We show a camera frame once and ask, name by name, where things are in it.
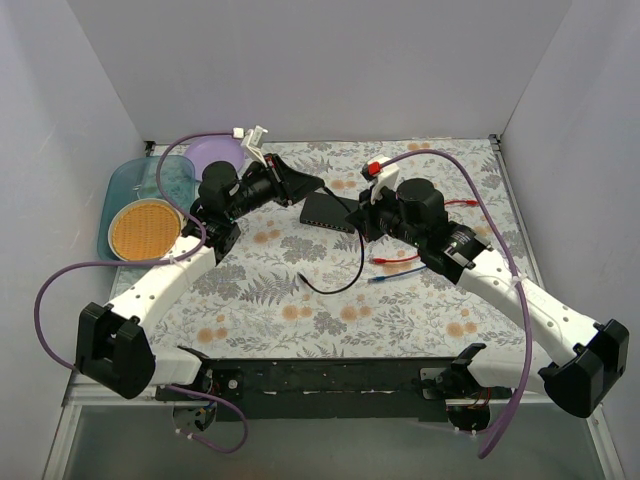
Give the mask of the black network switch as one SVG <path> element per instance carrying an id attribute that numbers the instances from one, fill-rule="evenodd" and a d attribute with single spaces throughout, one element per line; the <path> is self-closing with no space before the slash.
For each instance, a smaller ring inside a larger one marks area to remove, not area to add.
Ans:
<path id="1" fill-rule="evenodd" d="M 356 200 L 344 197 L 335 200 L 326 193 L 314 192 L 306 198 L 299 222 L 343 233 L 354 233 L 355 228 L 345 218 L 355 211 L 357 206 Z"/>

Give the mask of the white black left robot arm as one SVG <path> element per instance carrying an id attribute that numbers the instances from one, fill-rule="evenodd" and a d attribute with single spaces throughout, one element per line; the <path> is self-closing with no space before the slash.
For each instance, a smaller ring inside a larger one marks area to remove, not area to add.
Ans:
<path id="1" fill-rule="evenodd" d="M 153 350 L 150 335 L 182 294 L 231 251 L 240 236 L 239 218 L 268 202 L 295 205 L 323 185 L 275 154 L 252 162 L 243 175 L 228 162 L 207 166 L 192 218 L 167 264 L 151 268 L 107 305 L 91 303 L 81 312 L 77 370 L 125 399 L 166 384 L 178 384 L 190 399 L 205 398 L 213 377 L 202 368 L 204 355 L 183 347 Z"/>

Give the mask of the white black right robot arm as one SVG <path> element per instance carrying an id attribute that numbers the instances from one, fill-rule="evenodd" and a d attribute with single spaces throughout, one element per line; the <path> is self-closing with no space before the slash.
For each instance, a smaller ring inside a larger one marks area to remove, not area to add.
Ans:
<path id="1" fill-rule="evenodd" d="M 432 272 L 470 292 L 522 326 L 530 316 L 535 345 L 543 354 L 523 375 L 524 361 L 492 358 L 482 343 L 459 354 L 427 381 L 430 390 L 475 397 L 486 388 L 515 388 L 547 395 L 565 412 L 587 418 L 626 370 L 629 331 L 583 315 L 529 279 L 516 278 L 504 256 L 472 228 L 448 217 L 444 197 L 426 179 L 411 179 L 397 190 L 372 188 L 360 195 L 347 222 L 368 241 L 387 235 L 416 248 Z"/>

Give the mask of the purple plastic plate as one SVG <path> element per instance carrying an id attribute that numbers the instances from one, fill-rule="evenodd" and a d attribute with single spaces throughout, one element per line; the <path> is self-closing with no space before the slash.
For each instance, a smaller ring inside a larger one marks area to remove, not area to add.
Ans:
<path id="1" fill-rule="evenodd" d="M 245 164 L 245 154 L 240 142 L 230 136 L 206 136 L 191 143 L 183 156 L 194 166 L 195 179 L 201 182 L 205 168 L 214 162 L 227 162 L 240 172 Z"/>

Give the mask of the orange woven round coaster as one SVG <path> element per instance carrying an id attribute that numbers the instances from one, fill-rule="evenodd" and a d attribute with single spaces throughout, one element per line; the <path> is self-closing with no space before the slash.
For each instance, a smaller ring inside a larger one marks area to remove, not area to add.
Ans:
<path id="1" fill-rule="evenodd" d="M 182 226 L 182 216 L 167 201 L 141 199 L 115 215 L 107 239 L 111 251 L 121 260 L 155 260 L 171 250 Z"/>

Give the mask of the teal plastic tray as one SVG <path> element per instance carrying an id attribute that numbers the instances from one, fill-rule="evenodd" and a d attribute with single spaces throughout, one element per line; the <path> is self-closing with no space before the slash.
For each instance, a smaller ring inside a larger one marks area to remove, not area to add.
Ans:
<path id="1" fill-rule="evenodd" d="M 116 261 L 109 245 L 109 227 L 114 217 L 127 205 L 147 198 L 163 200 L 157 188 L 156 170 L 159 156 L 128 161 L 112 174 L 103 204 L 97 237 L 97 254 L 101 260 Z M 161 184 L 181 209 L 188 210 L 195 199 L 195 169 L 190 160 L 169 155 L 161 169 Z"/>

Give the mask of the floral patterned table mat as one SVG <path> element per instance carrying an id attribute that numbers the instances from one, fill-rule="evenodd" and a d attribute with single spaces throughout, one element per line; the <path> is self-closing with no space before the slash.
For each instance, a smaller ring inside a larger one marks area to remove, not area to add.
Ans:
<path id="1" fill-rule="evenodd" d="M 432 181 L 452 220 L 493 245 L 506 243 L 531 273 L 524 237 L 487 139 L 271 143 L 296 170 L 356 198 L 362 165 L 385 155 L 402 179 Z M 382 238 L 304 225 L 299 206 L 268 204 L 240 221 L 215 269 L 172 306 L 149 337 L 153 349 L 190 347 L 222 358 L 454 356 L 469 344 L 520 351 L 522 331 L 487 302 L 422 268 L 414 250 Z"/>

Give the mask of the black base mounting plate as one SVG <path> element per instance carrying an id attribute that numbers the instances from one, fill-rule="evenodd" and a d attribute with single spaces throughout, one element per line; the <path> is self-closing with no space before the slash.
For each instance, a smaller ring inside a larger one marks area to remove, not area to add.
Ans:
<path id="1" fill-rule="evenodd" d="M 206 360 L 193 384 L 157 388 L 161 401 L 195 402 L 201 393 L 238 407 L 249 420 L 401 418 L 479 432 L 504 388 L 457 387 L 451 358 Z"/>

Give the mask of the aluminium frame rail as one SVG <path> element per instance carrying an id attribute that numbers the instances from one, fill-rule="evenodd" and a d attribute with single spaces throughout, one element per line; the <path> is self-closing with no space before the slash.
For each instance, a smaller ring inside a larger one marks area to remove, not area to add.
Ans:
<path id="1" fill-rule="evenodd" d="M 79 406 L 142 406 L 166 404 L 156 398 L 156 389 L 148 387 L 133 399 L 125 399 L 118 393 L 85 376 L 73 376 L 65 393 L 66 405 Z"/>

